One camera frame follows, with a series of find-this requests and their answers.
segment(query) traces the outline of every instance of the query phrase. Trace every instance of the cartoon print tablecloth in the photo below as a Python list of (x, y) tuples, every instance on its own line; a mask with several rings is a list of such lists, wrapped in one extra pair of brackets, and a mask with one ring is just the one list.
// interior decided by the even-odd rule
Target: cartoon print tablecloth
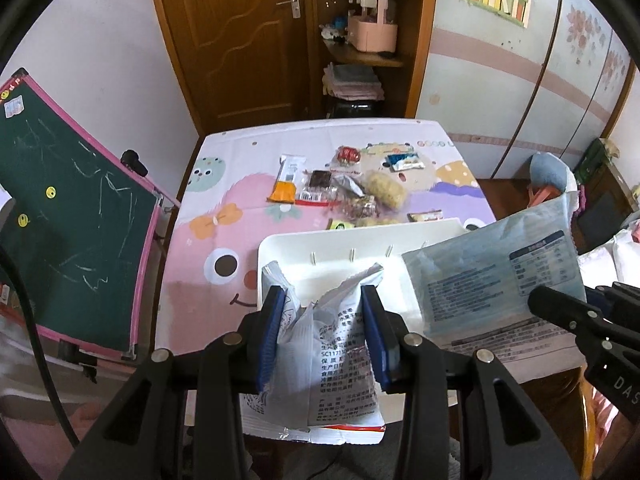
[(215, 134), (204, 141), (191, 168), (172, 236), (156, 348), (196, 351), (235, 330), (256, 308), (260, 242), (272, 234), (327, 227), (332, 215), (326, 208), (266, 201), (281, 154), (305, 155), (306, 168), (316, 170), (324, 169), (339, 146), (369, 146), (363, 166), (372, 161), (379, 166), (379, 143), (411, 145), (430, 168), (400, 176), (412, 193), (398, 219), (442, 209), (445, 218), (460, 218), (465, 225), (495, 221), (458, 150), (432, 121), (307, 121)]

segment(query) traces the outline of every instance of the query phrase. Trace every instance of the chalkboard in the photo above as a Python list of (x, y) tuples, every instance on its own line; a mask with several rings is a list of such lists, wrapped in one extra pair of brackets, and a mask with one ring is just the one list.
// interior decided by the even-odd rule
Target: chalkboard
[(2, 86), (0, 99), (0, 183), (16, 201), (0, 244), (38, 329), (127, 354), (159, 199), (26, 72)]

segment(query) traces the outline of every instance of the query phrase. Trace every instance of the door lock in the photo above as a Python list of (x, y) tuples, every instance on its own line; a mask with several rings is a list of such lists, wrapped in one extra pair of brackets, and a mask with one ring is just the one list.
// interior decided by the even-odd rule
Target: door lock
[(300, 0), (287, 0), (286, 2), (278, 2), (276, 3), (276, 6), (282, 6), (287, 4), (291, 4), (291, 13), (293, 15), (293, 18), (295, 20), (298, 19), (302, 15), (300, 13)]

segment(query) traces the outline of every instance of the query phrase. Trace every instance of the white plastic basket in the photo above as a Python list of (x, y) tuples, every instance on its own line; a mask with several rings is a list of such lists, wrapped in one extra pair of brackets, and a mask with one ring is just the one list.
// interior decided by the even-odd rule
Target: white plastic basket
[[(379, 263), (385, 269), (378, 295), (386, 310), (402, 316), (410, 332), (424, 322), (402, 254), (468, 232), (457, 218), (345, 230), (272, 235), (258, 248), (258, 269), (276, 260), (296, 287), (302, 305), (318, 300), (348, 277)], [(258, 307), (267, 291), (258, 279)], [(404, 395), (388, 396), (376, 384), (385, 423), (402, 420)], [(449, 399), (455, 403), (455, 396)]]

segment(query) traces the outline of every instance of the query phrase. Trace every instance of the pink cartoon character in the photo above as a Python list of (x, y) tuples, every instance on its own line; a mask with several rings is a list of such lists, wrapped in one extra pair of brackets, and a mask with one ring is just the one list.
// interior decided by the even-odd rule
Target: pink cartoon character
[(249, 175), (212, 211), (174, 231), (163, 277), (170, 305), (162, 305), (172, 310), (174, 353), (204, 348), (256, 309), (262, 240), (325, 229), (325, 208), (267, 202), (273, 183), (270, 175)]

